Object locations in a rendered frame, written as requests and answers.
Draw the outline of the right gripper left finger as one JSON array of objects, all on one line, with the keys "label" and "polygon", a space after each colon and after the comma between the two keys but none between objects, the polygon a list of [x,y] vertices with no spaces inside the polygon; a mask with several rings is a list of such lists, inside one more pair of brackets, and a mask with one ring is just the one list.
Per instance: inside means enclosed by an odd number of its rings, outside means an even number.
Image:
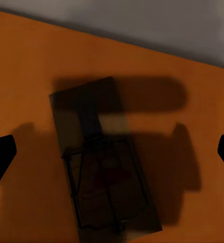
[{"label": "right gripper left finger", "polygon": [[17,147],[12,135],[0,138],[0,180],[17,154]]}]

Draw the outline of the mousetrap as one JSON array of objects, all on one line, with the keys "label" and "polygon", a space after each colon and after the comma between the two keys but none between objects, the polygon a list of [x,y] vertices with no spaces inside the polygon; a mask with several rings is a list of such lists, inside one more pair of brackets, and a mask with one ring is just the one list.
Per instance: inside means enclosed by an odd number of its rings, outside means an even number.
[{"label": "mousetrap", "polygon": [[113,77],[48,96],[80,243],[162,231]]}]

